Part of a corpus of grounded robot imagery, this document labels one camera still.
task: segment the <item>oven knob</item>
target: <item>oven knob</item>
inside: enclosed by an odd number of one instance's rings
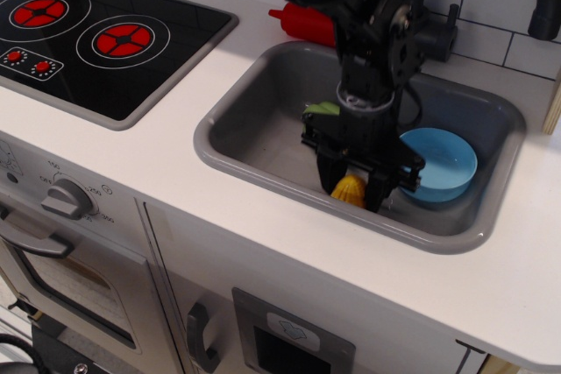
[[[49,187],[41,206],[49,212],[75,221],[82,218],[93,208],[88,195],[75,183],[67,179],[56,180]]]
[[[48,61],[40,61],[38,64],[35,65],[37,71],[41,74],[44,72],[48,72],[51,68],[51,64]]]
[[[8,61],[10,63],[18,63],[20,60],[22,60],[23,55],[21,52],[11,52],[8,54]]]

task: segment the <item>toy lemon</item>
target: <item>toy lemon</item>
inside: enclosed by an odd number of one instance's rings
[[[331,197],[365,208],[365,189],[366,183],[364,180],[358,175],[349,174],[337,183]]]

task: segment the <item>white countertop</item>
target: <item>white countertop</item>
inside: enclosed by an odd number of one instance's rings
[[[512,363],[561,371],[561,132],[540,132],[553,82],[458,56],[425,65],[427,73],[505,96],[528,125],[489,240],[464,254],[431,254],[203,164],[193,147],[197,124],[288,37],[267,4],[190,1],[231,11],[240,24],[132,128],[109,131],[0,88],[0,131],[374,293]]]

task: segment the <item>gray sink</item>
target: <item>gray sink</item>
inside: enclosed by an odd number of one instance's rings
[[[396,189],[375,214],[329,197],[320,186],[314,151],[300,142],[302,112],[312,103],[335,102],[339,76],[329,48],[303,42],[272,48],[199,123],[197,153],[218,170],[367,227],[373,235],[446,254],[484,243],[525,136],[520,112],[497,95],[416,75],[412,84],[423,103],[419,127],[464,138],[477,153],[478,171],[453,201],[422,203]],[[405,95],[403,120],[415,110]]]

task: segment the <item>cabinet handle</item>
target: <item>cabinet handle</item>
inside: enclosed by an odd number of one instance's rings
[[[74,246],[56,233],[43,239],[14,228],[4,219],[8,209],[0,205],[0,237],[14,247],[43,258],[65,258]]]
[[[208,323],[207,309],[204,305],[195,303],[187,316],[187,347],[193,362],[210,374],[220,363],[220,356],[212,348],[204,348],[202,332]]]

